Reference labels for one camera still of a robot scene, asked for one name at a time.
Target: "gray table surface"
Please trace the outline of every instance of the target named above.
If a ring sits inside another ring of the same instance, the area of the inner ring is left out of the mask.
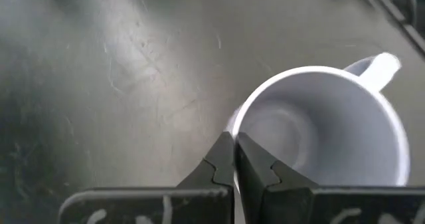
[[[383,51],[404,65],[383,93],[424,184],[425,64],[363,0],[0,0],[0,213],[175,185],[267,78]]]

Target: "mug rim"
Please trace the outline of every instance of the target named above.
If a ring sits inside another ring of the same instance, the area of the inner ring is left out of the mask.
[[[289,76],[293,76],[296,74],[305,74],[305,73],[323,73],[330,74],[344,78],[347,81],[352,82],[358,87],[362,88],[365,92],[368,92],[381,106],[384,110],[384,113],[390,122],[390,126],[392,127],[393,132],[396,134],[397,144],[398,144],[398,160],[399,164],[397,165],[397,175],[396,175],[396,183],[391,184],[395,186],[403,186],[406,185],[409,178],[410,173],[410,151],[408,147],[408,140],[406,137],[406,132],[403,128],[402,122],[398,117],[398,114],[395,112],[394,108],[390,104],[390,102],[377,90],[372,88],[367,88],[363,84],[361,84],[358,76],[351,74],[345,70],[341,70],[338,68],[328,67],[328,66],[303,66],[298,68],[293,68],[287,71],[283,71],[265,82],[263,82],[258,88],[256,88],[253,93],[249,95],[246,101],[240,107],[236,118],[234,119],[233,127],[230,129],[230,134],[232,135],[233,140],[237,139],[237,135],[239,133],[239,129],[242,125],[242,121],[245,117],[246,112],[249,107],[251,107],[252,103],[263,93],[267,88],[272,86],[273,84],[281,81],[284,78]]]

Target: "white mug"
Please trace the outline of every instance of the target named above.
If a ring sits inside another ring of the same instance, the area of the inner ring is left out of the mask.
[[[320,185],[406,185],[408,140],[380,93],[399,70],[391,54],[345,70],[305,66],[261,84],[226,130],[246,132],[265,150]]]

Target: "mug handle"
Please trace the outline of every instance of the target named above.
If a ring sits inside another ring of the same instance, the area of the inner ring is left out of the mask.
[[[390,53],[364,58],[344,70],[360,78],[360,83],[368,90],[381,91],[401,68],[400,61]]]

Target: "metal surface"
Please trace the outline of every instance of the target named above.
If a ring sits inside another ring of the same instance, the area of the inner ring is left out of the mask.
[[[425,66],[362,0],[0,0],[0,214],[49,223],[94,186],[175,185],[268,77],[389,51],[425,183]]]

